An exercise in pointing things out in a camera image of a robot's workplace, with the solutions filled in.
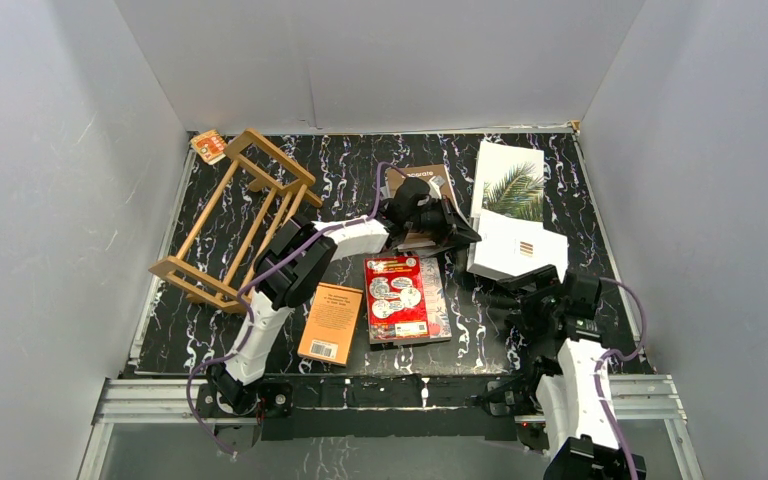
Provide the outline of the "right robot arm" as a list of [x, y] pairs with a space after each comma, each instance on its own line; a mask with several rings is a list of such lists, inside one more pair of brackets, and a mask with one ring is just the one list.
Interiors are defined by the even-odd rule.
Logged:
[[553, 343], [551, 356], [537, 357], [513, 378], [487, 384], [479, 401], [492, 416], [543, 414], [550, 463], [547, 479], [643, 479], [645, 460], [622, 432], [609, 386], [608, 363], [637, 358], [612, 347], [596, 313], [607, 277], [559, 274], [546, 265], [501, 280], [519, 312], [507, 323], [523, 336]]

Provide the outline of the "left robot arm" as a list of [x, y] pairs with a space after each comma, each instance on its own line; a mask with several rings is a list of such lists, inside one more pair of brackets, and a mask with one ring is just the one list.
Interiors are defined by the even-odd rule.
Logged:
[[238, 292], [243, 323], [231, 350], [197, 368], [205, 373], [214, 400], [235, 416], [253, 412], [277, 334], [314, 296], [330, 264], [390, 250], [410, 233], [427, 234], [444, 250], [481, 239], [449, 198], [414, 177], [404, 179], [393, 197], [376, 199], [367, 215], [336, 222], [294, 215], [257, 256], [254, 278]]

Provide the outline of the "white palm leaf book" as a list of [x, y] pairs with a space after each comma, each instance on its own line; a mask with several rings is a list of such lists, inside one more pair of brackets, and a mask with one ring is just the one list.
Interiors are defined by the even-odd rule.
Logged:
[[474, 175], [470, 216], [484, 211], [542, 222], [545, 155], [542, 150], [482, 140]]

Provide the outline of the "white Afternoon tea book box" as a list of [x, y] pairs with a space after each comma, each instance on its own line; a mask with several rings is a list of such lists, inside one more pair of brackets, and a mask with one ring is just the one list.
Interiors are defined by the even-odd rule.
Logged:
[[510, 218], [482, 209], [474, 218], [481, 236], [468, 250], [466, 271], [495, 281], [551, 265], [563, 281], [568, 269], [568, 239], [541, 222]]

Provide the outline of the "brown Decorate Furniture book box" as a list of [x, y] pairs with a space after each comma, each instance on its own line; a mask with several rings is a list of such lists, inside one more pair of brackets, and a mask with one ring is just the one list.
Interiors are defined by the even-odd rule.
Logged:
[[[404, 168], [403, 171], [408, 177], [419, 178], [426, 181], [432, 185], [433, 188], [436, 188], [442, 196], [449, 198], [454, 205], [457, 205], [455, 191], [444, 164], [409, 167]], [[402, 185], [403, 181], [404, 177], [402, 175], [393, 169], [387, 169], [385, 172], [384, 187], [380, 188], [380, 193], [386, 199], [393, 198], [396, 190]], [[409, 233], [408, 235], [426, 235], [430, 237], [424, 233]]]

